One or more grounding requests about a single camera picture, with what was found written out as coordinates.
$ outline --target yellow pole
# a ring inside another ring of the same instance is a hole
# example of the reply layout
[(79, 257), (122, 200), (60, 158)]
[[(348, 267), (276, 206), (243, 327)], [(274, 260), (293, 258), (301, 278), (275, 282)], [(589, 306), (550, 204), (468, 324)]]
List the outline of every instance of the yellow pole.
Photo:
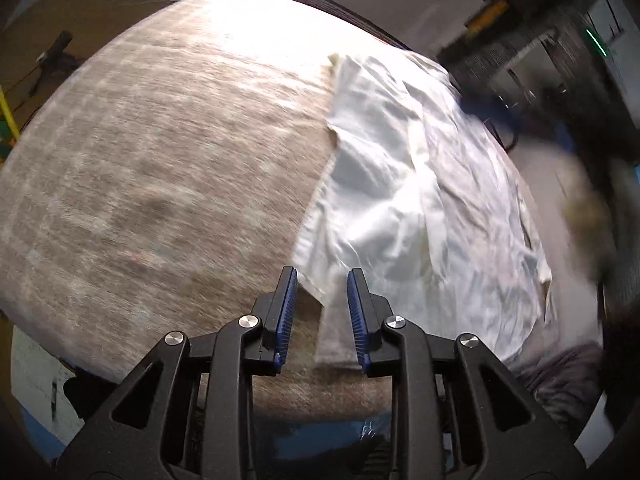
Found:
[(16, 142), (20, 139), (20, 130), (18, 126), (15, 125), (14, 116), (11, 114), (11, 108), (9, 108), (6, 99), (4, 98), (4, 92), (2, 92), (2, 87), (0, 86), (0, 110), (2, 110), (2, 115), (6, 119), (6, 123), (9, 125), (9, 129), (11, 130), (12, 135)]

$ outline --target white cloth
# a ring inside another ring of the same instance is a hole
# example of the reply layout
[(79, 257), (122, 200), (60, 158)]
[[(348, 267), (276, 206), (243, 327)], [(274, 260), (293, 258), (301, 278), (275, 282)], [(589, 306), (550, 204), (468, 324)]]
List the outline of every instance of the white cloth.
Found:
[(500, 359), (516, 355), (545, 316), (551, 272), (484, 124), (460, 111), (445, 70), (417, 54), (340, 56), (335, 79), (338, 147), (292, 255), (323, 307), (316, 361), (355, 362), (353, 267), (425, 331), (472, 332)]

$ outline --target metal screw cap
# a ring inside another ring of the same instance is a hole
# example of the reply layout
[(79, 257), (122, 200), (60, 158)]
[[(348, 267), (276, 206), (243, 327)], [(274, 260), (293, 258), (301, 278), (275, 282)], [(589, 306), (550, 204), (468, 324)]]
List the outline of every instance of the metal screw cap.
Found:
[(164, 336), (164, 342), (170, 346), (179, 345), (184, 341), (184, 334), (182, 332), (178, 332), (175, 330), (174, 332), (169, 332), (166, 336)]
[(239, 320), (238, 320), (238, 324), (242, 327), (242, 328), (253, 328), (254, 326), (256, 326), (258, 324), (258, 318), (255, 316), (252, 316), (251, 314), (249, 314), (248, 316), (242, 316)]
[(460, 336), (460, 343), (467, 348), (473, 348), (474, 346), (477, 346), (479, 342), (480, 340), (477, 335), (463, 334)]
[(402, 316), (389, 316), (385, 319), (385, 323), (389, 328), (402, 328), (406, 325), (406, 321)]

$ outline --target gray cloth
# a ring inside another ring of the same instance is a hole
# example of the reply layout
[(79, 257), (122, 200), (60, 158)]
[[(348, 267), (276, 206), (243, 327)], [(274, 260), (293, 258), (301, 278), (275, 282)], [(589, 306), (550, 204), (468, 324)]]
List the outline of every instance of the gray cloth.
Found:
[(575, 441), (602, 394), (598, 377), (601, 360), (602, 348), (590, 342), (513, 373), (554, 422)]

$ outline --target black equipment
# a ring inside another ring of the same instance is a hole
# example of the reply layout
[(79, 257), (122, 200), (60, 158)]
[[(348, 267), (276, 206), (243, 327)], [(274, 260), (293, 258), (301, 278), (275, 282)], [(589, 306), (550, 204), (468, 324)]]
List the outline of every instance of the black equipment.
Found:
[(62, 74), (64, 77), (70, 76), (80, 65), (82, 60), (65, 52), (66, 47), (73, 35), (68, 30), (60, 32), (56, 41), (42, 54), (38, 56), (38, 67), (40, 75), (36, 79), (29, 90), (29, 97), (33, 97), (38, 92), (43, 79), (56, 74)]
[[(169, 332), (87, 421), (55, 472), (47, 471), (0, 404), (3, 465), (12, 468), (12, 478), (261, 480), (253, 456), (251, 376), (274, 376), (285, 363), (296, 290), (297, 273), (285, 267), (276, 290), (259, 296), (251, 314), (192, 339)], [(362, 478), (634, 477), (640, 404), (587, 470), (571, 441), (476, 336), (452, 341), (425, 334), (395, 316), (385, 298), (369, 293), (361, 269), (349, 273), (347, 296), (364, 373), (393, 378), (390, 452), (382, 469), (374, 468), (376, 476)], [(196, 452), (194, 412), (205, 373), (204, 430)], [(451, 436), (455, 462), (447, 471), (444, 433)], [(18, 474), (20, 469), (30, 475)]]

